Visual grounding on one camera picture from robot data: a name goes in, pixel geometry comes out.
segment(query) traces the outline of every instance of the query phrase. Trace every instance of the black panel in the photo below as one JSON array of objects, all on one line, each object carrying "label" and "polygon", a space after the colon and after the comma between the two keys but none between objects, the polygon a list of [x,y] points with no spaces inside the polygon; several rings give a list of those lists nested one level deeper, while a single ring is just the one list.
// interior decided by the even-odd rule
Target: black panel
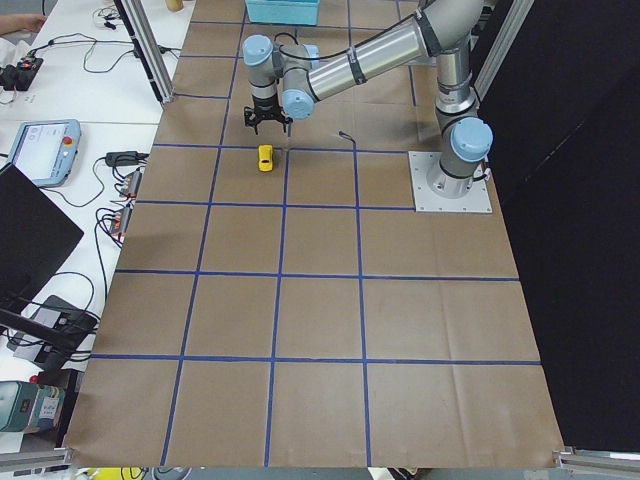
[{"label": "black panel", "polygon": [[638,78],[504,208],[565,444],[589,449],[640,451]]},{"label": "black panel", "polygon": [[15,166],[0,169],[0,307],[20,313],[76,247],[83,232]]},{"label": "black panel", "polygon": [[[640,62],[639,18],[637,1],[536,0],[480,109],[495,132],[491,160],[503,202]],[[476,74],[486,33],[472,56]]]}]

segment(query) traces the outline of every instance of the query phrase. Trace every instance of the person's arm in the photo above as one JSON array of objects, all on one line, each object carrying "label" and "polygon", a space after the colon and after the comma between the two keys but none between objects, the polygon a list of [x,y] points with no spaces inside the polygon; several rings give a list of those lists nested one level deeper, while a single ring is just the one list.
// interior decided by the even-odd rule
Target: person's arm
[{"label": "person's arm", "polygon": [[47,17],[37,13],[15,13],[12,15],[0,15],[0,35],[17,32],[18,30],[30,30],[39,32]]}]

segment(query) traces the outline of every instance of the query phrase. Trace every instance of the device screen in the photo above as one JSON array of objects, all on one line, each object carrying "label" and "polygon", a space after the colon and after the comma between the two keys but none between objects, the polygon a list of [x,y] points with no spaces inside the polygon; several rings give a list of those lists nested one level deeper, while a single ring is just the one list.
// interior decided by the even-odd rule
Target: device screen
[{"label": "device screen", "polygon": [[25,129],[14,161],[31,180],[49,178],[56,163],[67,125],[31,125]]}]

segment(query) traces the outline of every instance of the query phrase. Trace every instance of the blue plastic bin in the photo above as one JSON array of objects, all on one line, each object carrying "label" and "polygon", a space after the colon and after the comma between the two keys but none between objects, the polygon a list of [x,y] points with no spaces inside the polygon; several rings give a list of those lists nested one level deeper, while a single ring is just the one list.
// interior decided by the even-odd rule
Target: blue plastic bin
[{"label": "blue plastic bin", "polygon": [[255,23],[317,25],[320,0],[245,0]]}]

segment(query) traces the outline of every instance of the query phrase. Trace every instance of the person's hand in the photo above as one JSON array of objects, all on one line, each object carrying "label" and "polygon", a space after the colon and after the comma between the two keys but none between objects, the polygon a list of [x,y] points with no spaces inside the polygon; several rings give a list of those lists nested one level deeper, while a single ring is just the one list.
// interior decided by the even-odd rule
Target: person's hand
[{"label": "person's hand", "polygon": [[36,33],[40,31],[44,22],[47,21],[46,16],[39,15],[37,13],[24,13],[20,14],[20,17],[22,21],[22,28]]}]

